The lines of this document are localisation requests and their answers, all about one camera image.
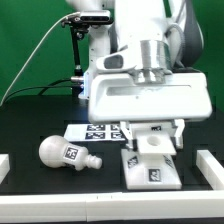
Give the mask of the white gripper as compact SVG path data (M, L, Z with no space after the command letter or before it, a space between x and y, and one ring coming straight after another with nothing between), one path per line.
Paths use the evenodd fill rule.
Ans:
M203 73L174 73L167 75L163 84L141 85L121 73L99 75L93 80L88 117L91 123L121 121L120 130L129 150L135 149L130 122L173 120L174 143L182 149L184 120L204 120L211 113Z

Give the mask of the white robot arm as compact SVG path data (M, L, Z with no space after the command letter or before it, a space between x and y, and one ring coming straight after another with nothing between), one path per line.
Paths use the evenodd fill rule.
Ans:
M187 121L210 116L191 0L66 0L90 36L84 97L93 124L117 124L127 146L173 154Z

